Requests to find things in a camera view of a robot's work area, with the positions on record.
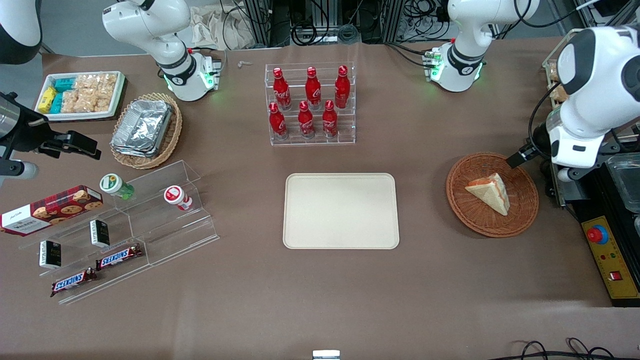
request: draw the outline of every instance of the red glass bottle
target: red glass bottle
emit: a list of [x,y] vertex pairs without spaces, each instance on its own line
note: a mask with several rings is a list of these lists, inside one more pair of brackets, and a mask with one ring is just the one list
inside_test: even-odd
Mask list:
[[276,101],[282,111],[291,109],[291,92],[289,91],[289,84],[282,76],[282,69],[277,67],[273,69],[273,92],[276,95]]
[[338,68],[338,78],[335,80],[335,107],[344,109],[349,101],[349,92],[351,91],[351,83],[347,78],[347,67],[340,65]]
[[273,136],[276,140],[286,140],[289,137],[287,131],[287,124],[284,122],[284,115],[278,109],[278,105],[275,102],[269,104],[269,123],[273,129]]
[[324,113],[322,114],[322,125],[324,135],[329,139],[338,135],[338,114],[333,109],[333,101],[327,100],[324,104]]
[[311,66],[307,69],[307,83],[305,84],[307,101],[311,110],[320,109],[322,98],[320,96],[320,81],[316,77],[316,68]]
[[300,101],[298,122],[300,122],[300,132],[302,133],[302,137],[305,139],[313,139],[316,135],[316,129],[314,129],[314,115],[309,111],[309,104],[306,101]]

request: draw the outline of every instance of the wicker basket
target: wicker basket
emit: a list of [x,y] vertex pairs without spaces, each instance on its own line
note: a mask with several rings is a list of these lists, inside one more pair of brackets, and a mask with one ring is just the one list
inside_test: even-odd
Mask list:
[[[511,168],[507,157],[478,152],[460,159],[447,176],[447,198],[456,216],[472,230],[492,238],[507,238],[524,232],[538,215],[538,191],[528,173]],[[504,181],[511,207],[502,216],[482,200],[465,190],[480,177],[497,172]]]
[[[182,130],[182,114],[180,114],[180,109],[178,108],[178,104],[176,104],[175,100],[165,94],[153,93],[142,95],[136,100],[162,100],[170,104],[173,108],[171,118],[169,119],[170,123],[166,128],[166,132],[164,133],[164,138],[162,141],[162,145],[160,145],[160,152],[158,153],[158,155],[154,156],[153,158],[143,158],[141,156],[120,154],[119,152],[116,152],[113,148],[111,148],[111,153],[113,153],[113,156],[119,163],[130,166],[132,168],[143,170],[154,168],[164,163],[169,158],[169,156],[171,156],[171,153],[173,152],[173,150],[175,150],[175,146],[178,144],[178,138],[180,137],[180,131]],[[124,115],[125,113],[127,113],[127,110],[129,109],[131,104],[133,104],[133,102],[127,105],[127,107],[120,113],[118,122],[116,122],[115,129],[113,130],[114,134],[116,133],[116,131],[118,131],[120,123],[122,122],[122,119],[124,118]]]

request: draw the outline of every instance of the bottle cap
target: bottle cap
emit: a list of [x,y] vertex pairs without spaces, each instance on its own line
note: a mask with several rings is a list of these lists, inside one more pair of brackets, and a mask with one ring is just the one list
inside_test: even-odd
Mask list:
[[169,186],[164,191],[164,199],[171,205],[180,204],[183,198],[184,190],[177,185]]
[[122,187],[122,178],[116,174],[106,174],[100,180],[100,190],[106,193],[116,193]]

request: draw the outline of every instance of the table surface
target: table surface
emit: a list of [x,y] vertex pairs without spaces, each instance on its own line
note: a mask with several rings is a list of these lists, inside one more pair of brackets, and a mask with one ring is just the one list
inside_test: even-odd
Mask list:
[[[0,238],[3,359],[486,359],[518,354],[521,341],[568,350],[575,336],[617,356],[640,357],[640,309],[610,307],[580,226],[553,201],[524,234],[489,239],[453,214],[445,178],[462,156],[512,154],[545,91],[540,64],[559,38],[501,40],[474,86],[452,94],[382,45],[318,46],[228,54],[220,90],[180,102],[184,127],[167,163],[201,176],[221,238],[70,306],[48,297],[36,254]],[[430,46],[417,44],[416,48]],[[253,65],[239,69],[238,61]],[[355,60],[357,142],[274,148],[264,103],[266,63]],[[44,56],[44,71],[120,70],[125,103],[168,92],[146,55]],[[540,110],[540,120],[549,105]],[[113,122],[58,124],[99,141],[94,161],[20,154],[40,175],[7,180],[1,211],[116,172]],[[537,164],[526,164],[540,193]],[[394,250],[289,250],[282,243],[285,179],[295,172],[388,172],[396,179],[400,244]]]

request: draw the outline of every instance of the yellow snack package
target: yellow snack package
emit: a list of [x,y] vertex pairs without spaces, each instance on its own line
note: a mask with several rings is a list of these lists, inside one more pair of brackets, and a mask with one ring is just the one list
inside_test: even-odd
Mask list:
[[53,99],[57,94],[58,92],[53,88],[53,86],[50,86],[46,90],[44,90],[42,99],[38,103],[38,111],[43,114],[49,113],[49,110],[51,110],[51,104],[53,104]]

